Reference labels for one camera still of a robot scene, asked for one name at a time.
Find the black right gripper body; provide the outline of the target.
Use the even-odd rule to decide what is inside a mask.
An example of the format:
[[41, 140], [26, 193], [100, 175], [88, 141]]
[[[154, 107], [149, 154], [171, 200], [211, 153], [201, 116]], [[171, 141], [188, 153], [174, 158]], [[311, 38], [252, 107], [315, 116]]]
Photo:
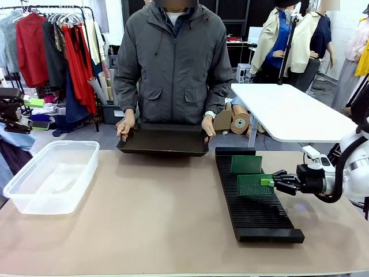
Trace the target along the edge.
[[311, 169], [307, 164], [296, 166], [296, 175], [300, 181], [299, 191], [308, 194], [321, 194], [325, 191], [324, 169]]

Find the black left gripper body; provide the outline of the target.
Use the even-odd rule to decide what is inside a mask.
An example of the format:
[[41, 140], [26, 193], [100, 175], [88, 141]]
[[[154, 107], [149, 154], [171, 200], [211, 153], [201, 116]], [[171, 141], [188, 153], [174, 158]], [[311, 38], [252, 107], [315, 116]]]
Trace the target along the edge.
[[1, 88], [1, 122], [13, 121], [13, 88]]

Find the person's left hand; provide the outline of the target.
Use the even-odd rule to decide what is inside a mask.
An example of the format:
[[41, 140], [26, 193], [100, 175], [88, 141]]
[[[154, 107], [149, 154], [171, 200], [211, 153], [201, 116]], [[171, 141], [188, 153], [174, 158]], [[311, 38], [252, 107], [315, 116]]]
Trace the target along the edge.
[[211, 115], [205, 115], [202, 120], [201, 126], [206, 133], [206, 137], [204, 138], [204, 144], [208, 144], [209, 141], [216, 135], [216, 132], [213, 127], [213, 117]]

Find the person's right hand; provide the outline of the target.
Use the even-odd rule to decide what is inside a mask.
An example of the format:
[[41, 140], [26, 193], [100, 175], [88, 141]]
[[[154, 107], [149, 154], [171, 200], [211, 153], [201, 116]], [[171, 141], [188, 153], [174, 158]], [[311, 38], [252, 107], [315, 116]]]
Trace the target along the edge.
[[120, 137], [124, 142], [127, 140], [129, 131], [135, 125], [135, 114], [132, 109], [127, 109], [125, 111], [125, 117], [121, 123], [117, 125], [116, 135]]

